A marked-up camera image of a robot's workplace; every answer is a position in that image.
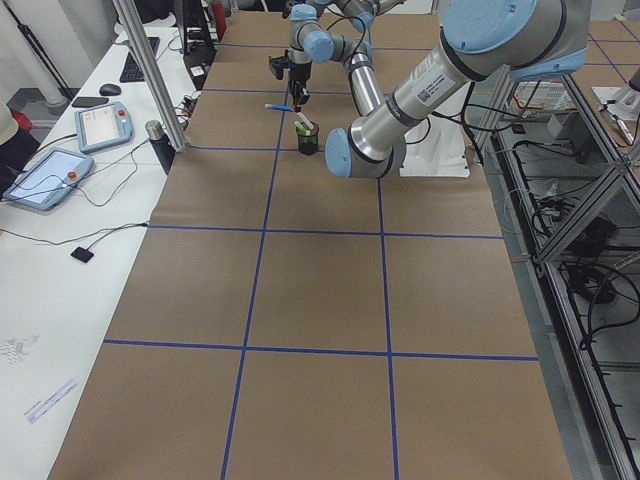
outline light blue joint cap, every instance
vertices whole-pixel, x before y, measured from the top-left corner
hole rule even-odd
[[[369,60],[373,60],[373,47],[371,46],[371,44],[364,40],[362,42],[362,45],[364,45],[364,48],[367,51],[367,57],[369,57]]]
[[[458,52],[490,52],[522,31],[537,4],[538,0],[452,0],[444,36]]]
[[[295,5],[291,9],[292,22],[315,22],[318,19],[318,12],[311,5],[300,4]]]
[[[316,30],[305,37],[302,48],[311,60],[322,63],[331,59],[334,45],[331,35],[322,30]]]
[[[336,128],[329,133],[324,149],[324,159],[327,168],[336,177],[351,176],[351,147],[344,129]]]
[[[373,24],[373,21],[375,20],[376,17],[374,17],[369,12],[362,12],[362,13],[359,13],[358,15],[356,15],[356,18],[359,18],[362,21],[360,22],[360,21],[358,21],[358,20],[356,20],[354,18],[354,19],[351,20],[351,23],[353,24],[353,27],[356,30],[358,30],[360,33],[362,33],[362,25],[364,24],[365,31],[369,30],[369,28]]]
[[[539,63],[531,67],[511,71],[514,82],[536,82],[538,80],[553,80],[579,70],[587,61],[587,49],[583,48],[575,53],[556,58],[550,62]]]

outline blue marker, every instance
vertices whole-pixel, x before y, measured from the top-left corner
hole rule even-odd
[[[270,110],[280,110],[282,112],[293,112],[293,107],[288,105],[274,105],[273,103],[265,103],[264,108],[268,108]]]

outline keyboard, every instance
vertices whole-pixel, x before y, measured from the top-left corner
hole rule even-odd
[[[160,45],[160,37],[147,37],[151,50],[155,55],[158,52],[158,45]],[[120,74],[120,83],[127,82],[144,82],[144,73],[140,70],[140,67],[136,63],[131,55],[131,52],[127,55],[127,59],[124,62],[124,68]]]

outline small black square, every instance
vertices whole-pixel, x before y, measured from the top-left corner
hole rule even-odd
[[[90,252],[86,248],[78,247],[73,252],[71,252],[71,256],[73,258],[77,258],[82,263],[87,263],[89,260],[93,258],[94,253]]]
[[[526,130],[524,129],[524,125],[522,125],[520,123],[515,123],[515,124],[511,125],[511,130],[516,135],[524,135],[525,133],[527,133]]]

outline white desk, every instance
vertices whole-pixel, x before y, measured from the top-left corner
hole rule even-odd
[[[147,29],[158,36],[158,64],[174,105],[194,87],[181,56],[165,48],[177,35],[173,28]],[[179,40],[172,43],[178,48]],[[103,83],[118,83],[127,47],[114,45],[80,91],[97,96]],[[127,154],[147,138],[144,124],[161,120],[144,82],[122,84],[124,103],[131,114],[134,136],[129,144],[93,155],[95,169]],[[49,142],[75,133],[69,108],[52,129]],[[77,141],[56,144],[77,150]],[[101,228],[144,222],[161,193],[166,176],[150,145],[135,153],[139,170],[102,208],[74,192],[48,213],[0,204],[0,227],[52,241],[74,238]],[[96,202],[106,200],[113,189],[135,168],[130,157],[83,182],[81,187]],[[46,479],[64,439],[82,389],[100,348],[104,333],[129,275],[145,229],[116,232],[96,245],[95,257],[87,264],[73,259],[76,246],[87,247],[98,237],[63,246],[46,246],[0,234],[0,478],[3,480]],[[11,350],[10,339],[37,336],[15,363],[2,352]],[[73,388],[39,420],[31,424],[25,413],[44,402],[68,381]]]

